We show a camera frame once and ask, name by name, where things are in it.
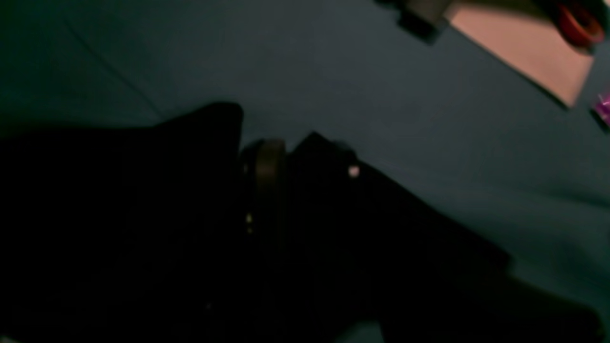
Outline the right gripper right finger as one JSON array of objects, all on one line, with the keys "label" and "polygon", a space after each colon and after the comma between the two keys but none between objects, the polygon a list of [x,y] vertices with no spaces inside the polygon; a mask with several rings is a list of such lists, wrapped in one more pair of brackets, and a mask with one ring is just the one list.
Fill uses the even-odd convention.
[{"label": "right gripper right finger", "polygon": [[510,276],[510,255],[311,134],[288,155],[289,341],[360,321],[386,343],[600,343],[599,315]]}]

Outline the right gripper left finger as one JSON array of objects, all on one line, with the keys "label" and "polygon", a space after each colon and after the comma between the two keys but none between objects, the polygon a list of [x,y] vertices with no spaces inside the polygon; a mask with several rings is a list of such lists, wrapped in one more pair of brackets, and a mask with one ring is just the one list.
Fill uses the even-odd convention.
[{"label": "right gripper left finger", "polygon": [[287,258],[287,152],[261,139],[240,154],[237,277],[240,343],[285,343],[283,280]]}]

